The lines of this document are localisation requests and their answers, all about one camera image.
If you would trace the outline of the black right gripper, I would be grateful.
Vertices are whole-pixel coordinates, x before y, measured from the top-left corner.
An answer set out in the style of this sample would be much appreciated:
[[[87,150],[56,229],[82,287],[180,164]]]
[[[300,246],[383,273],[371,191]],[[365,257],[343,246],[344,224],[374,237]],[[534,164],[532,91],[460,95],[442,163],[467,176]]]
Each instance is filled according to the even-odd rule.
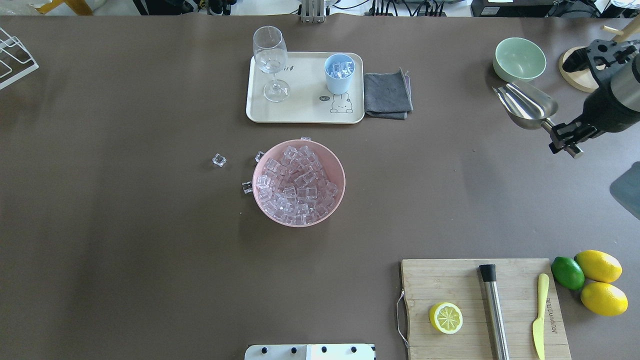
[[[578,144],[604,133],[619,133],[640,120],[639,41],[595,39],[561,62],[567,73],[589,70],[598,84],[584,101],[582,114],[548,131],[549,148],[578,153]]]

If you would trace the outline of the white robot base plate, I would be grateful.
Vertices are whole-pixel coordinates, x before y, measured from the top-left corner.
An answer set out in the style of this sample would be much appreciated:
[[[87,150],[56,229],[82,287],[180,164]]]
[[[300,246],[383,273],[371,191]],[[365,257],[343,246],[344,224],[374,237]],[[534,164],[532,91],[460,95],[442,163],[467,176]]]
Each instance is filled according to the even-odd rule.
[[[254,344],[244,354],[245,360],[375,360],[374,344]]]

